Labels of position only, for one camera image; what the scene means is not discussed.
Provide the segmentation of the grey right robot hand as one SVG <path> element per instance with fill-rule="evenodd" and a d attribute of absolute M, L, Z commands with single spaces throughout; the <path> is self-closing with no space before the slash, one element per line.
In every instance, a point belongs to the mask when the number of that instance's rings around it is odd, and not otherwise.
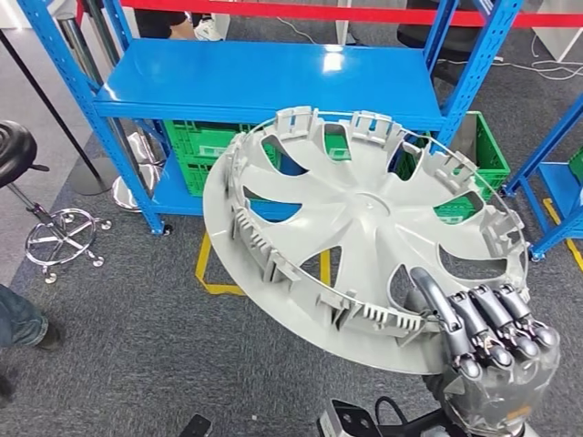
<path fill-rule="evenodd" d="M 446 416 L 474 436 L 525 434 L 560 361 L 559 333 L 510 283 L 447 296 L 425 269 L 410 276 L 440 323 L 445 363 L 424 381 Z"/>

